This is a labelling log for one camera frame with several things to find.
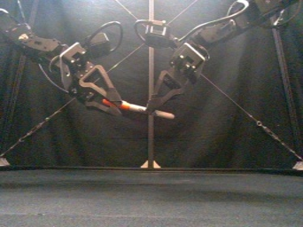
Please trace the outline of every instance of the cylindrical object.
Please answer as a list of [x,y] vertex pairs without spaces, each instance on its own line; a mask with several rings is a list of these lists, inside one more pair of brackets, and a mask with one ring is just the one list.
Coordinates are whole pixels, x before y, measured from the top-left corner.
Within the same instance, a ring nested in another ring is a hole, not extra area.
[[[103,104],[106,104],[107,106],[114,105],[107,99],[103,99]],[[122,109],[122,110],[149,114],[147,113],[147,107],[134,105],[134,104],[131,104],[126,101],[122,101],[122,105],[118,106],[118,108]],[[150,115],[157,116],[157,117],[162,117],[162,118],[166,118],[166,119],[174,119],[175,118],[175,115],[173,113],[167,113],[167,112],[159,111],[159,110],[155,110],[153,113],[150,113]]]

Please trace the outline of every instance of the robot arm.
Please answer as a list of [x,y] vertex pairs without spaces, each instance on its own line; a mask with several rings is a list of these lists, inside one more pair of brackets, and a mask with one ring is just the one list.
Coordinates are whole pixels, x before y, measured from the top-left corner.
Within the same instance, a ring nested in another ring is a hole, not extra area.
[[[273,15],[302,0],[237,0],[226,17],[195,27],[178,39],[171,35],[171,28],[161,21],[139,20],[135,31],[145,43],[154,48],[173,48],[169,70],[162,71],[154,94],[147,104],[153,112],[174,96],[185,93],[186,84],[195,83],[202,73],[205,62],[210,59],[207,49],[244,34],[250,28],[262,25]],[[138,32],[138,24],[146,23],[146,36]]]
[[[50,63],[51,66],[58,67],[65,88],[71,96],[77,97],[87,107],[97,108],[107,114],[121,115],[121,94],[113,85],[103,66],[95,66],[90,62],[90,55],[97,54],[94,50],[102,49],[99,52],[105,55],[113,51],[105,34],[98,32],[91,36],[90,46],[94,43],[101,43],[101,47],[94,46],[93,51],[90,48],[85,49],[79,43],[69,47],[57,39],[38,37],[31,27],[27,24],[19,24],[3,9],[0,9],[0,32],[7,41],[37,63]],[[102,100],[105,98],[115,105],[103,105]]]

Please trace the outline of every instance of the black curtain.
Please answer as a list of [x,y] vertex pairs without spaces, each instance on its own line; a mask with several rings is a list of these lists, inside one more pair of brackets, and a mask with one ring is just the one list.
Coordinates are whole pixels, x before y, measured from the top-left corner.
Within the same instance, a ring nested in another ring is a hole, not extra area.
[[[224,17],[233,2],[234,0],[195,3],[193,0],[157,0],[155,19],[171,21],[173,33],[182,37],[197,25]],[[29,18],[34,1],[22,3]],[[17,3],[2,2],[0,7],[15,9]],[[39,36],[57,38],[62,43],[71,45],[85,41],[101,25],[114,20],[119,21],[125,27],[122,47],[109,57],[95,59],[94,63],[102,64],[110,70],[110,78],[122,98],[146,106],[149,47],[141,47],[142,41],[134,32],[137,19],[149,19],[146,0],[39,1],[33,28]],[[300,23],[302,25],[302,15],[281,29],[281,32],[302,127],[303,66],[300,44],[303,35]],[[107,29],[113,45],[118,41],[118,33],[117,28]],[[9,81],[15,71],[9,69],[9,63],[13,65],[13,62],[18,61],[10,51],[10,47],[2,44],[5,96],[14,86]],[[296,147],[272,29],[256,27],[236,39],[218,44],[210,53],[205,76],[276,131],[290,147]],[[171,50],[155,51],[157,75],[169,68],[171,56]],[[51,74],[50,77],[61,83],[58,74]],[[29,59],[10,131],[2,132],[7,135],[3,149],[6,150],[70,100],[71,96],[51,85],[39,66]],[[189,85],[186,94],[170,101],[162,110],[175,114],[175,120],[155,118],[155,160],[165,168],[294,166],[296,156],[257,126],[205,78],[195,85]],[[122,117],[110,116],[89,110],[77,100],[6,157],[15,165],[138,168],[147,160],[147,150],[147,115],[123,112]]]

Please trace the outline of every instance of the vertical metal pole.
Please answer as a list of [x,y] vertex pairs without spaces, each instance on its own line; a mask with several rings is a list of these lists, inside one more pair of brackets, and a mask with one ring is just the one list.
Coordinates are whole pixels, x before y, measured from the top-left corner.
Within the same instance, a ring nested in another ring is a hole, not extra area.
[[[23,7],[19,1],[18,3],[19,3],[19,9],[22,11]],[[30,27],[35,25],[38,5],[39,5],[39,0],[35,0],[33,3],[31,15],[29,20]],[[26,62],[27,62],[27,57],[22,55],[18,62],[17,74],[14,75],[14,78],[13,78],[13,84],[15,86],[10,90],[9,98],[6,101],[6,113],[5,113],[3,125],[2,125],[2,130],[5,132],[5,135],[0,142],[0,150],[6,150],[6,148],[9,147],[7,142],[9,142],[9,136],[13,128],[13,120],[14,120],[14,114],[17,109],[17,99],[19,94],[22,77],[25,73]]]
[[290,84],[290,76],[288,71],[288,61],[286,61],[286,53],[284,50],[284,43],[282,38],[280,34],[278,29],[273,29],[274,33],[274,39],[276,39],[276,45],[277,45],[277,56],[280,61],[280,67],[281,67],[281,74],[282,74],[282,81],[285,85],[285,92],[286,92],[286,98],[288,98],[288,109],[289,109],[289,116],[290,116],[290,124],[293,128],[293,135],[294,135],[294,144],[297,147],[297,150],[302,154],[302,134],[301,134],[301,128],[298,123],[298,114],[297,114],[297,107],[296,107],[296,101],[294,101],[294,95],[292,90],[292,84]]
[[[150,20],[154,20],[154,6],[155,1],[150,0]],[[155,63],[155,49],[150,47],[150,90],[149,98],[154,93],[154,63]],[[154,168],[154,116],[149,115],[149,168]]]

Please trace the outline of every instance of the pole base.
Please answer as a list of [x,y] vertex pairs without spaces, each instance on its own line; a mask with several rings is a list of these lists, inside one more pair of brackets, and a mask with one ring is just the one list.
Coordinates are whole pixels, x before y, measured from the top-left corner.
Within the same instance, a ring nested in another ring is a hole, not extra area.
[[298,161],[298,163],[297,163],[297,165],[294,166],[293,169],[303,170],[303,161]]
[[0,167],[11,166],[6,158],[0,158]]
[[[145,164],[142,165],[142,168],[147,168],[149,167],[149,161],[145,162]],[[153,163],[153,167],[154,168],[161,168],[161,166],[158,165],[158,163],[154,161]]]

